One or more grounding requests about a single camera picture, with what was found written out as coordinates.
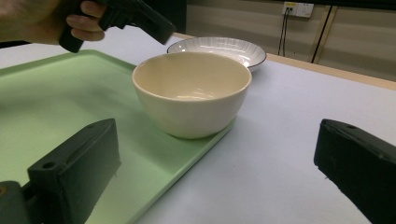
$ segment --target wall socket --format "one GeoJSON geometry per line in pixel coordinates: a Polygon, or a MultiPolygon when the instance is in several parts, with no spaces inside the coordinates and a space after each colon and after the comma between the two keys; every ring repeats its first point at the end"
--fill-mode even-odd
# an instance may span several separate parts
{"type": "Polygon", "coordinates": [[[289,16],[310,18],[314,4],[307,3],[296,3],[296,2],[285,2],[282,9],[282,14],[286,13],[286,9],[291,8],[289,16]]]}
{"type": "Polygon", "coordinates": [[[283,5],[282,15],[285,15],[287,8],[291,8],[289,16],[296,16],[297,5],[298,3],[295,2],[285,2],[285,4],[283,5]]]}

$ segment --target black cable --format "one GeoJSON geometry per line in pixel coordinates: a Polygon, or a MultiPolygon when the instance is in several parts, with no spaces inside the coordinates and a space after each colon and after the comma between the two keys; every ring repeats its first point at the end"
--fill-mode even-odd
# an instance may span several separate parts
{"type": "Polygon", "coordinates": [[[289,11],[289,8],[287,7],[285,10],[285,14],[283,15],[283,24],[282,24],[282,33],[280,34],[280,39],[279,39],[279,47],[277,49],[277,55],[280,53],[280,48],[282,46],[282,39],[283,39],[283,31],[285,29],[285,22],[286,22],[286,14],[289,11]]]}
{"type": "Polygon", "coordinates": [[[285,51],[285,46],[286,46],[286,31],[288,31],[288,18],[289,18],[289,14],[291,12],[291,8],[289,8],[288,12],[285,13],[286,14],[286,19],[285,19],[285,34],[283,36],[283,57],[286,57],[286,51],[285,51]]]}

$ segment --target white table surface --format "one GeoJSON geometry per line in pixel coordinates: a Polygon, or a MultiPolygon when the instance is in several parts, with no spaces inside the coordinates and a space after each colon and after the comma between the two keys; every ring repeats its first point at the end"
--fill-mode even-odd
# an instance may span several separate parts
{"type": "MultiPolygon", "coordinates": [[[[140,29],[112,28],[83,48],[139,64],[179,39],[162,46],[140,29]]],[[[38,44],[0,49],[0,68],[63,53],[38,44]]],[[[137,223],[369,223],[313,163],[322,119],[396,146],[396,91],[267,60],[230,132],[137,223]]]]}

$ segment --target tray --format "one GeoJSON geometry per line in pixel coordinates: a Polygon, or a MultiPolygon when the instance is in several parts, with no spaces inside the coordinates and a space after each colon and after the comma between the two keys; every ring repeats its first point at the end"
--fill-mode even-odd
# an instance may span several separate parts
{"type": "Polygon", "coordinates": [[[87,124],[115,118],[122,165],[87,223],[131,223],[221,137],[163,133],[138,102],[134,65],[95,50],[0,70],[0,181],[29,181],[26,169],[87,124]]]}

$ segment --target white ceramic bowl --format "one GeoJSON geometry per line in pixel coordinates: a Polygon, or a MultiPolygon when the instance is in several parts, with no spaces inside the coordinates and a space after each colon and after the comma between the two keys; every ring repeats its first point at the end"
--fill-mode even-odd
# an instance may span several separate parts
{"type": "Polygon", "coordinates": [[[265,51],[250,42],[228,37],[195,37],[181,40],[168,48],[168,53],[176,52],[210,52],[232,58],[250,72],[255,71],[267,57],[265,51]]]}
{"type": "Polygon", "coordinates": [[[241,107],[251,74],[230,58],[200,52],[164,54],[139,64],[133,83],[157,126],[181,138],[227,127],[241,107]]]}

